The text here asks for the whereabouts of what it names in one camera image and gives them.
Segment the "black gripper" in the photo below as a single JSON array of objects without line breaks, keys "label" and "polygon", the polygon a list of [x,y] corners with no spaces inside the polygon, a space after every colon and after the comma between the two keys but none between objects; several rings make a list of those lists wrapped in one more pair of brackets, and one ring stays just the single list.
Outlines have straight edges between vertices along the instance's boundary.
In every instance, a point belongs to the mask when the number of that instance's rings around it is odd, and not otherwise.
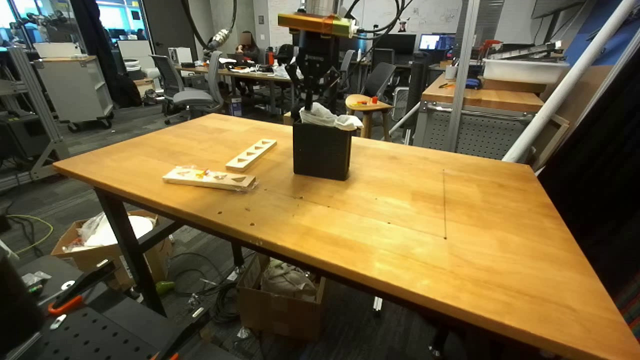
[{"label": "black gripper", "polygon": [[286,66],[295,105],[305,111],[312,111],[314,102],[332,106],[340,91],[339,38],[300,31],[295,42],[296,56]]}]

